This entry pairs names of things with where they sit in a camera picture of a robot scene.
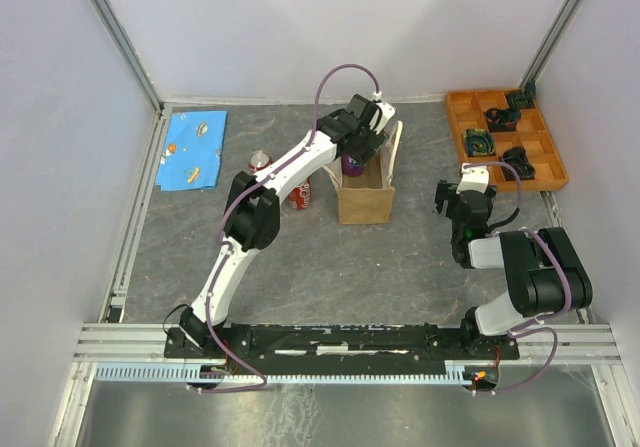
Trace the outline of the red soda can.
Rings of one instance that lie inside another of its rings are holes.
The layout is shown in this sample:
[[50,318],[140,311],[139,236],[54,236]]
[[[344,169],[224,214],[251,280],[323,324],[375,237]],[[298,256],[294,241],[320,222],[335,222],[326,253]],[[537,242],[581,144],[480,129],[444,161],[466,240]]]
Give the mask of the red soda can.
[[294,187],[288,195],[289,205],[295,210],[305,210],[311,205],[311,184],[307,178]]
[[249,171],[252,174],[269,167],[272,164],[271,156],[263,151],[257,150],[251,153],[248,161]]

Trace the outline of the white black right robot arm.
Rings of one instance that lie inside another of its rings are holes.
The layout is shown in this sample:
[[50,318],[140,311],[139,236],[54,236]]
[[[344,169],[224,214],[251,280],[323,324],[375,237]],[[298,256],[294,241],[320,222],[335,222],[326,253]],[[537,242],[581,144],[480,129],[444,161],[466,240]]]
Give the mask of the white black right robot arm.
[[549,227],[499,232],[513,221],[492,224],[497,189],[478,190],[462,183],[438,182],[437,213],[451,221],[451,253],[464,269],[498,269],[506,291],[496,299],[470,308],[457,328],[438,328],[430,347],[453,358],[516,360],[517,337],[535,325],[589,306],[591,281],[566,231]]

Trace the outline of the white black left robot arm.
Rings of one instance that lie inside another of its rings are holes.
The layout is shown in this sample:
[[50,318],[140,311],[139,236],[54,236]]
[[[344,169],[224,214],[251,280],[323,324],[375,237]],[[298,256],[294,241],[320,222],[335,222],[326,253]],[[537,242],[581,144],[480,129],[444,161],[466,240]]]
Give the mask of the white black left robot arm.
[[356,94],[346,107],[318,119],[299,144],[270,166],[234,177],[218,235],[219,254],[200,294],[180,316],[187,346],[198,356],[219,350],[217,327],[225,323],[246,270],[278,235],[281,205],[291,191],[343,155],[368,163],[389,138],[385,128],[395,114],[392,104]]

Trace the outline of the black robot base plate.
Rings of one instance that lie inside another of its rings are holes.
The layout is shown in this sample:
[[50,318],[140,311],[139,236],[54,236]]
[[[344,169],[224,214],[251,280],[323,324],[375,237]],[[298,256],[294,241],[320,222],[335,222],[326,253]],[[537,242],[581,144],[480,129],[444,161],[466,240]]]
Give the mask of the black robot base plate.
[[518,360],[515,340],[459,327],[232,324],[217,335],[248,366],[268,376],[443,374],[447,361]]

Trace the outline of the purple soda can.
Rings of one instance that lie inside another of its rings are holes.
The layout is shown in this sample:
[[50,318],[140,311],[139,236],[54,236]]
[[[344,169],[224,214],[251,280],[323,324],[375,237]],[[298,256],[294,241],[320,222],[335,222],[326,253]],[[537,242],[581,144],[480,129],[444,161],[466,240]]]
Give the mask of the purple soda can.
[[341,166],[342,173],[348,177],[359,177],[365,169],[365,166],[361,162],[349,155],[343,155],[341,157]]

